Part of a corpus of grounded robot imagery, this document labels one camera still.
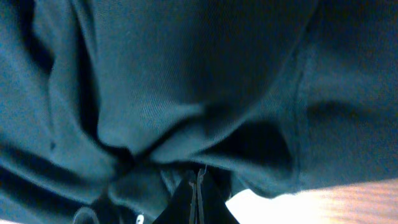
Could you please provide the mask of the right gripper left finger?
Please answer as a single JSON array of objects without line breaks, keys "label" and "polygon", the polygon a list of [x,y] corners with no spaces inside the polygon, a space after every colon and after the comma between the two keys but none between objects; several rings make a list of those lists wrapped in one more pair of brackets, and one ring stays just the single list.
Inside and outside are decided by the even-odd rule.
[{"label": "right gripper left finger", "polygon": [[153,224],[196,224],[196,174],[187,174]]}]

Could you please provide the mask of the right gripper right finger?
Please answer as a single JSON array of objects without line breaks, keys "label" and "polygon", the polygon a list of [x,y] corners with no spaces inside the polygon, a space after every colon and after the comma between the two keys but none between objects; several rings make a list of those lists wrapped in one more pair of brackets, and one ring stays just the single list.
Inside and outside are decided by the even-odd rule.
[{"label": "right gripper right finger", "polygon": [[239,224],[228,210],[215,181],[206,169],[200,169],[197,177],[196,223]]}]

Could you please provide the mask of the black t-shirt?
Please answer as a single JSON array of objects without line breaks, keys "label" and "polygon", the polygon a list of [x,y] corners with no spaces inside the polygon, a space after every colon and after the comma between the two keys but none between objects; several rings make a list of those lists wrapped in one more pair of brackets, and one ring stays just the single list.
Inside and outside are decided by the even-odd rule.
[{"label": "black t-shirt", "polygon": [[397,177],[396,1],[1,1],[1,218],[153,223]]}]

